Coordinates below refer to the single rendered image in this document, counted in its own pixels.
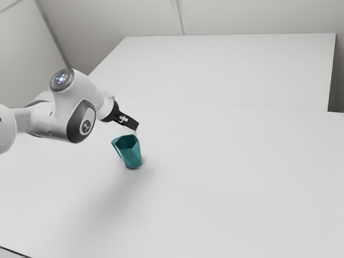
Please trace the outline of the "teal faceted mug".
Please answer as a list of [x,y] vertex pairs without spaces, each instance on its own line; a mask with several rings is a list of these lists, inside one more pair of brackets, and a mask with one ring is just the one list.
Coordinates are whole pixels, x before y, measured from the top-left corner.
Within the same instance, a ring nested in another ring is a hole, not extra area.
[[111,141],[124,165],[128,169],[138,169],[143,164],[139,139],[134,134],[122,135]]

